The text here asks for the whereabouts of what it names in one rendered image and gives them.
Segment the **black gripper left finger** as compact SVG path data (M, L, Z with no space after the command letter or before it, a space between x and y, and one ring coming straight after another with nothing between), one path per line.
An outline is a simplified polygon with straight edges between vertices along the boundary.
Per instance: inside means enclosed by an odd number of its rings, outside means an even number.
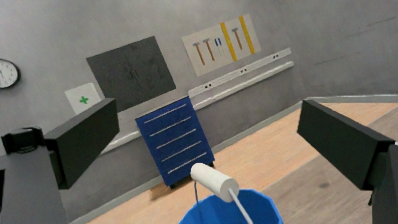
M2 134L1 224L68 224L59 190L69 190L119 132L116 99L105 98L44 135L36 126Z

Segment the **blue bucket with white handle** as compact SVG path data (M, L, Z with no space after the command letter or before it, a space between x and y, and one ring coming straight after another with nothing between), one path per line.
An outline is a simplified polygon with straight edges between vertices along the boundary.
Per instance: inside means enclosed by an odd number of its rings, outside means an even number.
M196 203L178 224L283 224L272 198L254 189L239 189L234 178L203 163L193 165L191 177ZM213 195L198 201L197 182Z

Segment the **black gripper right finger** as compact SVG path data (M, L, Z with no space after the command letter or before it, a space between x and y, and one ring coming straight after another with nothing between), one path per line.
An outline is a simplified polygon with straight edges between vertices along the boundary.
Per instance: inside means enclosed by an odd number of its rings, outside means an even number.
M372 224L398 224L398 143L314 100L302 100L297 132L361 191L373 191Z

